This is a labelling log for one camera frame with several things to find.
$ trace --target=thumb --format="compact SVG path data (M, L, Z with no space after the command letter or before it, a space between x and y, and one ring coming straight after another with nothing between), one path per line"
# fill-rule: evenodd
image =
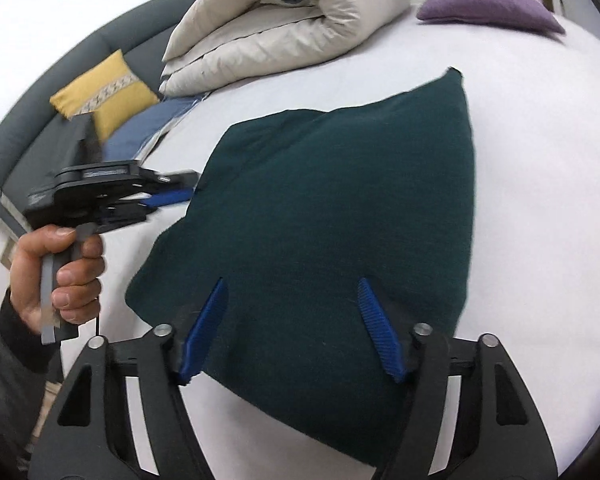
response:
M20 237L18 248L30 256L60 253L75 242L75 229L47 225Z

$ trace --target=upholstered headboard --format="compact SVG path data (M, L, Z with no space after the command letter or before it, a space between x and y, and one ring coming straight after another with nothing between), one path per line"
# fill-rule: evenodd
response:
M28 228L22 211L42 183L50 154L62 146L66 121L49 98L118 49L149 88L158 92L162 54L173 27L194 0L151 0L86 37L22 95L0 123L0 225L12 237Z

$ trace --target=human hand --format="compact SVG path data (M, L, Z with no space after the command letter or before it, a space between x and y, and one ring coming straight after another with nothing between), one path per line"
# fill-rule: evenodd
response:
M11 264L11 304L29 329L41 331L40 273L42 257L60 253L75 240L75 230L47 225L20 237ZM99 235L82 244L82 258L58 270L58 288L51 298L53 306L69 323L83 324L100 313L98 297L102 286L98 277L104 272L104 248Z

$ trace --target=silver bolt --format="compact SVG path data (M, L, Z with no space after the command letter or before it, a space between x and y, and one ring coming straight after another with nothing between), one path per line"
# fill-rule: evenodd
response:
M89 345L89 348L93 350L100 348L102 345L104 345L104 338L101 335L94 336L89 339L87 345Z
M165 337L171 333L171 330L172 330L171 325L167 325L166 323L163 323L162 325L158 325L157 327L154 328L154 334L157 335L158 337Z
M418 335L429 335L431 332L433 332L433 329L431 328L431 325L426 323L418 323L413 327L413 331Z
M496 336L494 336L493 334L483 335L482 342L484 343L485 346L488 346L489 348L495 348L496 346L498 346L500 344L500 342L498 341L498 338Z

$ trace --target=yellow pillow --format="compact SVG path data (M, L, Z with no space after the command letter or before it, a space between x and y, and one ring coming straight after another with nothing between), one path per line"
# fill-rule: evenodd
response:
M131 72L118 50L71 81L49 102L67 119L93 112L98 138L104 142L123 123L160 99Z

